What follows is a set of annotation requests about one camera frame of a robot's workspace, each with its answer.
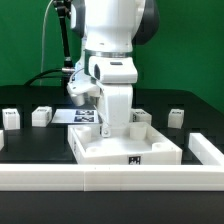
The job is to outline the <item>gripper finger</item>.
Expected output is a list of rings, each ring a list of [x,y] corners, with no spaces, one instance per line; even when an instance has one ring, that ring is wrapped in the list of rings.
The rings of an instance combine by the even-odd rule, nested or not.
[[[109,138],[111,136],[110,117],[105,106],[98,106],[97,112],[102,120],[101,135],[103,138]]]

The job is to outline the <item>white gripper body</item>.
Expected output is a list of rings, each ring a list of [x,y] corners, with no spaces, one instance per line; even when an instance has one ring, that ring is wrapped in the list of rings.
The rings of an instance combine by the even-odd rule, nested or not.
[[[103,126],[115,129],[128,125],[133,98],[132,84],[137,82],[133,59],[91,56],[89,74],[80,71],[70,79],[67,90],[76,106],[85,103],[84,94],[96,98],[96,109]]]

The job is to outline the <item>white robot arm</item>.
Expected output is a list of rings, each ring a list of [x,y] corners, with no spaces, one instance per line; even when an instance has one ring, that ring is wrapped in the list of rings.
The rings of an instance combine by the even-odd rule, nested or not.
[[[128,126],[138,72],[132,52],[159,27],[156,0],[73,0],[71,27],[82,34],[82,55],[67,90],[82,106],[95,99],[101,135],[110,137]]]

